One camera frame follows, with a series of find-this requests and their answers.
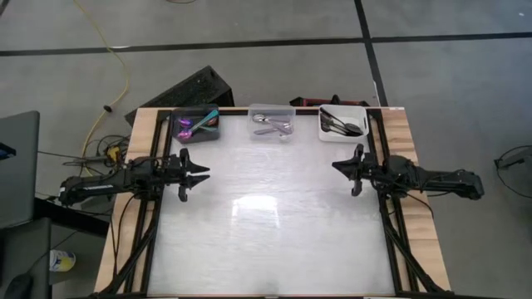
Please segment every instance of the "power cord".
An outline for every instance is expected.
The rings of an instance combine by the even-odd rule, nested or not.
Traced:
[[[438,196],[443,196],[443,195],[447,195],[449,194],[450,192],[443,192],[443,193],[440,193],[440,194],[427,194],[426,196],[427,197],[438,197]]]
[[[429,211],[431,211],[431,216],[434,218],[434,212],[432,211],[432,208],[431,208],[430,205],[428,205],[428,203],[422,201],[421,199],[415,197],[414,195],[410,195],[410,194],[406,194],[406,195],[410,196],[411,198],[417,200],[417,201],[420,202],[420,203],[423,203],[423,205],[425,205],[425,206],[429,209]],[[396,211],[393,210],[393,211],[391,211],[390,213],[388,213],[388,215],[392,215],[392,214],[395,213],[395,212],[396,212]]]
[[[111,47],[109,46],[109,44],[107,43],[107,40],[104,38],[104,35],[103,35],[103,32],[102,30],[100,29],[100,27],[98,26],[98,24],[96,24],[96,22],[94,21],[94,19],[92,18],[91,14],[77,1],[77,0],[73,0],[74,3],[77,5],[77,7],[81,10],[81,12],[83,12],[83,14],[85,15],[85,17],[89,20],[89,22],[91,23],[91,25],[94,27],[94,29],[96,29],[96,31],[98,32],[98,35],[100,36],[100,39],[101,41],[103,42],[103,44],[106,46],[106,49],[107,51],[112,54],[113,56],[116,57],[116,59],[118,59],[118,61],[120,62],[120,64],[122,64],[122,70],[124,71],[124,77],[126,78],[126,86],[124,86],[124,90],[109,104],[109,105],[104,105],[104,111],[101,112],[100,116],[98,116],[98,118],[96,119],[96,122],[94,123],[94,125],[91,127],[91,129],[89,130],[89,134],[87,134],[86,138],[85,138],[85,142],[83,144],[83,149],[82,149],[82,152],[81,152],[81,157],[82,158],[85,158],[85,154],[86,154],[86,148],[89,144],[89,140],[91,139],[92,135],[94,134],[94,131],[96,130],[96,127],[100,124],[100,122],[103,120],[104,116],[106,115],[106,113],[111,113],[112,112],[112,107],[118,103],[127,93],[127,91],[129,90],[130,88],[130,73],[128,72],[127,70],[127,66],[126,64],[124,63],[124,61],[118,56],[118,54],[116,54],[112,49]],[[87,169],[86,167],[84,167],[82,165],[81,167],[81,171],[85,169],[85,171],[87,172],[87,174],[89,174],[90,176],[92,176],[93,174],[91,173],[91,171],[89,169]]]
[[[71,156],[71,155],[68,155],[68,154],[50,153],[50,152],[45,152],[45,151],[42,151],[42,150],[38,150],[37,152],[39,154],[48,154],[48,155],[52,155],[52,156],[56,156],[56,157],[62,157],[62,158],[83,159],[82,157]]]
[[[121,227],[122,227],[122,219],[124,218],[124,214],[126,213],[127,207],[130,205],[130,202],[133,200],[133,198],[136,195],[137,194],[131,195],[131,197],[127,200],[126,205],[124,206],[124,209],[122,210],[122,213],[120,215],[120,220],[118,221],[118,234],[116,238],[116,243],[115,243],[115,228],[114,228],[114,225],[112,222],[113,220],[111,217],[110,225],[111,225],[111,236],[113,238],[113,257],[115,258],[115,261],[113,262],[113,277],[115,277],[118,273],[118,266],[117,266],[118,261],[117,260],[118,260],[118,250],[120,248],[120,232],[121,232]]]
[[[513,149],[508,149],[504,154],[502,154],[497,160],[502,160],[507,154],[513,152],[514,150],[518,150],[518,149],[528,149],[528,148],[531,148],[532,145],[521,145],[521,146],[516,146],[514,147]],[[527,199],[532,199],[532,195],[528,195],[528,194],[522,194],[521,192],[513,189],[512,187],[510,187],[503,179],[502,177],[500,176],[500,172],[499,172],[499,168],[496,168],[496,171],[497,171],[497,177],[499,177],[499,180],[500,182],[510,191],[512,191],[513,193],[519,195],[519,196],[522,196],[524,198],[527,198]]]

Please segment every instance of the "silver spoon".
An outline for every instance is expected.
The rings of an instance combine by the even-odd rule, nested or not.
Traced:
[[[270,119],[270,118],[266,117],[266,115],[256,114],[256,115],[253,115],[253,121],[254,122],[261,122],[261,123],[271,124],[271,126],[273,128],[281,131],[281,133],[283,133],[285,135],[292,134],[292,130],[291,129],[287,129],[283,125],[279,124],[279,122],[287,124],[286,120],[275,120],[275,119]]]
[[[256,115],[253,115],[253,121],[254,122],[263,122],[263,123],[269,123],[271,121],[287,123],[287,122],[290,121],[290,119],[288,117],[285,118],[284,120],[272,119],[272,118],[266,117],[266,115],[256,114]]]
[[[289,132],[289,133],[284,133],[283,132],[285,135],[290,135],[290,134],[293,133],[292,132],[292,126],[290,124],[285,123],[285,124],[283,124],[281,126],[283,127],[284,130]],[[273,132],[277,132],[277,131],[281,131],[281,130],[279,130],[278,128],[273,127],[273,128],[268,128],[268,129],[255,130],[254,133],[256,135],[265,135],[265,134],[269,134],[269,133],[273,133]]]

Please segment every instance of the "spoon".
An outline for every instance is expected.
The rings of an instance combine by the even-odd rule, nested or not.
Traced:
[[[334,133],[337,133],[337,134],[340,134],[340,135],[347,136],[347,134],[344,133],[343,131],[337,131],[337,130],[331,129],[331,127],[328,124],[326,124],[326,123],[322,123],[322,131],[325,132],[325,133],[334,132]]]
[[[282,123],[286,123],[286,122],[289,122],[289,118],[286,118],[284,120],[280,120],[280,119],[271,119],[271,118],[268,118],[266,117],[266,115],[261,115],[261,114],[256,114],[256,115],[253,115],[253,121],[254,122],[265,122],[265,123],[269,123],[271,121],[274,121],[274,122],[282,122]]]
[[[292,126],[290,124],[285,123],[284,125],[282,125],[282,127],[284,129],[290,131],[290,133],[287,133],[286,135],[292,134]],[[269,128],[269,129],[255,130],[254,133],[256,135],[265,135],[265,134],[269,134],[269,133],[273,133],[273,132],[277,132],[277,131],[279,131],[279,129],[277,129],[277,128]]]
[[[335,124],[333,119],[327,118],[324,114],[320,115],[320,120],[321,120],[321,122],[323,124],[327,124],[330,127],[337,128],[337,129],[341,130],[342,132],[344,132],[346,134],[351,133],[351,131],[349,131],[348,129],[344,128],[343,126]]]
[[[178,134],[178,137],[180,137],[180,138],[182,138],[184,140],[192,137],[192,133],[194,133],[194,131],[196,131],[200,126],[202,126],[204,123],[208,122],[209,120],[213,119],[216,116],[218,116],[218,111],[217,110],[212,110],[204,119],[200,120],[192,128],[182,130]]]
[[[325,109],[323,109],[323,107],[320,107],[319,110],[320,110],[320,112],[322,112],[329,119],[334,119],[334,120],[339,121],[340,124],[343,125],[344,129],[346,129],[346,130],[348,130],[348,131],[353,133],[353,136],[361,136],[363,134],[362,130],[358,127],[358,125],[354,125],[354,124],[351,124],[351,123],[344,123],[343,121],[338,119],[336,116],[330,114]]]
[[[218,118],[215,117],[209,121],[207,121],[207,125],[214,125],[216,124],[216,122],[218,121]],[[188,129],[190,128],[192,125],[193,125],[193,121],[192,120],[187,120],[187,119],[180,119],[179,120],[179,123],[180,125],[185,128],[185,129]],[[209,132],[214,132],[216,131],[217,129],[214,128],[214,127],[211,127],[211,126],[205,126],[205,125],[201,125],[199,127],[199,129],[203,129],[203,130],[206,130],[206,131],[209,131]]]

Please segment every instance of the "wire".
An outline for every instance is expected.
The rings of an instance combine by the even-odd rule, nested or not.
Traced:
[[[427,194],[426,196],[427,197],[438,197],[438,196],[443,196],[443,195],[447,195],[449,194],[450,192],[443,192],[443,193],[440,193],[440,194]]]
[[[507,154],[509,154],[510,152],[514,151],[514,150],[518,150],[518,149],[523,149],[523,148],[530,148],[532,147],[532,145],[521,145],[521,146],[516,146],[514,147],[513,149],[508,149],[506,150],[506,152],[504,154],[502,154],[498,159],[497,161],[501,161]],[[532,199],[532,195],[528,195],[528,194],[522,194],[521,192],[511,188],[503,179],[502,177],[500,176],[500,172],[499,172],[499,168],[497,167],[497,177],[499,177],[499,180],[500,182],[510,191],[512,191],[513,193],[519,195],[519,196],[522,196],[524,198],[527,198],[527,199]]]
[[[96,22],[94,21],[94,19],[91,16],[91,14],[77,0],[73,0],[73,1],[77,5],[77,7],[81,10],[81,12],[83,12],[85,17],[89,20],[91,25],[94,27],[94,29],[96,29],[96,31],[98,32],[98,35],[100,36],[101,41],[106,46],[107,51],[109,53],[111,53],[113,56],[115,56],[116,59],[118,59],[118,61],[120,62],[120,64],[122,64],[122,70],[124,71],[124,77],[126,78],[126,85],[124,86],[124,90],[108,105],[110,108],[112,108],[112,106],[114,106],[116,103],[118,103],[126,95],[127,91],[130,89],[130,73],[128,72],[127,66],[124,63],[124,61],[118,56],[118,54],[116,54],[111,49],[111,47],[109,47],[109,44],[107,43],[107,40],[104,38],[102,30],[100,29],[98,24],[96,24]],[[100,116],[98,116],[98,118],[96,119],[96,122],[94,123],[94,125],[92,125],[91,129],[89,130],[89,133],[87,134],[87,136],[85,138],[85,142],[83,144],[83,150],[81,152],[81,157],[85,158],[86,147],[89,144],[89,139],[94,134],[94,131],[96,130],[96,127],[103,120],[103,118],[106,115],[106,113],[107,113],[107,110],[104,110],[103,112],[101,112]],[[90,176],[93,175],[89,169],[85,168],[85,170]]]
[[[411,198],[417,200],[417,201],[420,202],[420,203],[423,203],[423,204],[429,209],[429,211],[431,211],[431,215],[432,215],[432,217],[434,218],[434,212],[432,211],[432,208],[431,208],[430,205],[428,205],[428,203],[422,201],[421,199],[415,197],[414,195],[411,195],[411,194],[406,194],[406,195],[410,196]]]
[[[112,142],[107,142],[106,140],[109,139],[109,138],[117,138],[117,140],[113,140]],[[129,138],[130,136],[127,135],[127,136],[122,136],[122,135],[107,135],[107,136],[104,136],[102,137],[101,139],[98,139],[98,140],[91,140],[88,145],[91,145],[92,143],[95,143],[97,142],[97,146],[96,146],[96,152],[95,152],[95,156],[96,157],[99,157],[99,156],[102,156],[105,155],[107,156],[107,160],[104,160],[103,161],[103,164],[107,167],[107,168],[113,168],[115,169],[117,166],[120,166],[121,165],[121,161],[123,161],[126,157],[126,151],[127,151],[127,148],[129,146]],[[106,147],[102,150],[101,149],[101,146],[102,145],[106,145]],[[108,150],[112,147],[118,147],[119,148],[119,155],[120,155],[120,158],[121,158],[121,161],[116,161],[113,160],[108,154]],[[90,170],[92,173],[97,173],[99,175],[104,175],[101,171],[97,170],[97,169],[94,169],[92,167],[89,167],[88,164],[90,162],[93,162],[93,161],[90,161],[90,160],[87,160],[85,158],[78,158],[77,160],[75,161],[69,161],[69,162],[65,162],[63,163],[64,166],[75,166],[75,167],[80,167],[80,173],[78,174],[78,176],[81,176],[82,172],[84,169],[88,169]]]
[[[60,241],[58,244],[56,244],[54,247],[50,248],[49,250],[47,250],[45,253],[43,253],[33,264],[32,266],[27,269],[26,273],[30,272],[33,267],[35,267],[35,265],[37,265],[39,263],[39,261],[41,260],[41,258],[45,257],[51,250],[54,250],[56,249],[59,245],[63,244],[64,242],[66,242],[69,238],[71,238],[75,233],[79,233],[80,231],[75,231],[74,233],[71,233],[68,235],[68,237],[62,239],[62,241]]]
[[[82,157],[71,156],[71,155],[68,155],[68,154],[50,153],[50,152],[45,152],[45,151],[42,151],[42,150],[38,150],[37,152],[39,154],[49,154],[49,155],[53,155],[53,156],[56,156],[56,157],[62,157],[62,158],[83,159]]]
[[[109,220],[109,225],[111,225],[111,236],[113,238],[113,277],[116,277],[118,274],[118,269],[116,266],[116,259],[118,258],[118,250],[116,248],[116,241],[115,241],[115,225],[113,224],[113,217],[111,216],[111,219]]]
[[[113,237],[113,256],[115,257],[115,261],[113,263],[113,276],[116,276],[117,275],[117,272],[118,272],[118,266],[117,266],[117,263],[118,263],[118,250],[120,248],[120,232],[121,232],[121,227],[122,227],[122,219],[124,218],[124,214],[126,213],[126,209],[127,209],[127,206],[130,205],[130,202],[133,200],[133,198],[138,195],[138,194],[133,194],[131,195],[131,197],[127,200],[127,203],[126,205],[124,206],[124,209],[122,210],[122,214],[120,215],[120,220],[118,221],[118,234],[116,236],[116,247],[115,247],[115,232],[114,232],[114,228],[113,228],[113,223],[112,223],[112,217],[111,217],[111,235]]]

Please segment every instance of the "gray floor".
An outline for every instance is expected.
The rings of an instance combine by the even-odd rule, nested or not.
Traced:
[[[80,1],[113,46],[361,36],[350,0]],[[524,0],[363,4],[374,37],[532,28],[532,2]],[[0,17],[0,37],[0,51],[101,47],[71,1],[11,1]],[[455,196],[431,200],[451,286],[462,294],[528,298],[532,292],[532,201],[504,189],[493,166],[507,149],[532,144],[530,49],[532,39],[375,45],[388,102],[406,107],[421,163],[471,169],[483,179],[486,196],[479,202]],[[233,87],[237,105],[333,93],[378,105],[362,44],[121,56],[131,71],[131,91],[97,135],[128,134],[122,115],[206,65]],[[0,57],[0,117],[39,110],[40,149],[80,154],[101,107],[123,85],[120,64],[108,54]],[[61,181],[76,172],[62,167],[62,161],[39,156],[39,191],[55,194]],[[503,175],[532,194],[526,169]],[[97,261],[103,240],[77,234],[68,244],[83,260]],[[88,265],[92,268],[56,284],[54,297],[90,292],[97,262]]]

